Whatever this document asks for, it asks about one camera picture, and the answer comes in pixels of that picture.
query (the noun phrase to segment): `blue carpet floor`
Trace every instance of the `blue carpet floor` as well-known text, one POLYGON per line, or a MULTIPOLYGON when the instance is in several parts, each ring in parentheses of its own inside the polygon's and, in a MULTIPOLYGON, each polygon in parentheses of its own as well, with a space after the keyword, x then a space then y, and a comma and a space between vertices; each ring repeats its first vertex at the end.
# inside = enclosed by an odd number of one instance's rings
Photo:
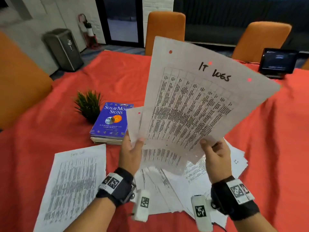
MULTIPOLYGON (((222 46, 215 46, 215 45, 200 45, 203 47, 206 47, 210 50, 213 50, 217 53, 223 54, 227 57, 231 57, 234 48, 233 47, 222 47, 222 46)), ((84 61, 84 66, 90 63, 91 60, 93 60, 98 53, 100 53, 103 50, 111 50, 111 51, 117 51, 117 52, 123 52, 127 54, 139 54, 139 55, 145 55, 145 49, 144 48, 136 48, 136 47, 128 47, 128 46, 117 46, 117 45, 102 45, 102 47, 98 50, 93 49, 86 49, 84 50, 81 55, 82 59, 84 61)), ((307 60, 308 56, 302 54, 296 61, 295 68, 300 68, 304 64, 304 62, 307 60)), ((64 71, 58 70, 55 73, 53 73, 50 77, 52 80, 56 80, 60 77, 62 77, 64 74, 64 71)))

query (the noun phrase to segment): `door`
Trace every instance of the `door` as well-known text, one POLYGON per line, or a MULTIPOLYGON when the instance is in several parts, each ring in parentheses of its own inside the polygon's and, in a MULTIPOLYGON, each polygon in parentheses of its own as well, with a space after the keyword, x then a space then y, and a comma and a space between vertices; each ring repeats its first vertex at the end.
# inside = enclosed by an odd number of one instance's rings
POLYGON ((144 47, 142 0, 95 0, 106 44, 144 47))

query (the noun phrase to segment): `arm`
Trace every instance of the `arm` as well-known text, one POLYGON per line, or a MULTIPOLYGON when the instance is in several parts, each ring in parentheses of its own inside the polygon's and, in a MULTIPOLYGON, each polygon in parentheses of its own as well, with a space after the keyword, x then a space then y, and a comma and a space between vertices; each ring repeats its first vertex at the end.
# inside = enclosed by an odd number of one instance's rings
MULTIPOLYGON (((211 184, 227 179, 232 175, 230 148, 224 139, 221 139, 213 147, 202 139, 201 147, 206 156, 206 170, 211 184)), ((238 232, 277 232, 271 224, 260 214, 234 221, 238 232)))
MULTIPOLYGON (((118 167, 132 175, 137 172, 141 163, 141 148, 144 140, 137 140, 134 148, 128 132, 123 138, 119 152, 118 167)), ((66 228, 65 232, 102 232, 106 231, 115 213, 116 206, 109 198, 95 198, 88 207, 66 228)))

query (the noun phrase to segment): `wrist-mounted device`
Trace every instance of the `wrist-mounted device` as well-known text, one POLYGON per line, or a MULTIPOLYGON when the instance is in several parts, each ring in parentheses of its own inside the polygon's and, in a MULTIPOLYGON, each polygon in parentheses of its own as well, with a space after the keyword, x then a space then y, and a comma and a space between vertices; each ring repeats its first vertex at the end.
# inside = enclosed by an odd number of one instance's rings
POLYGON ((211 207, 233 221, 246 219, 260 212, 254 196, 239 179, 230 176, 211 186, 211 207))
POLYGON ((109 198, 116 207, 130 201, 136 185, 128 171, 117 168, 109 173, 98 187, 96 198, 109 198))

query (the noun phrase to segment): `sun illustration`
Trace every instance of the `sun illustration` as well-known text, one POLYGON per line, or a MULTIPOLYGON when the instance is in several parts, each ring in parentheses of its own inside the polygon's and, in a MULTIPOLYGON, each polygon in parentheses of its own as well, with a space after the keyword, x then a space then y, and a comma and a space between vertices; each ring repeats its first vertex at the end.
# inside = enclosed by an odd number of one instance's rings
POLYGON ((121 121, 122 117, 120 115, 114 115, 113 118, 115 119, 115 123, 118 123, 119 121, 121 121))

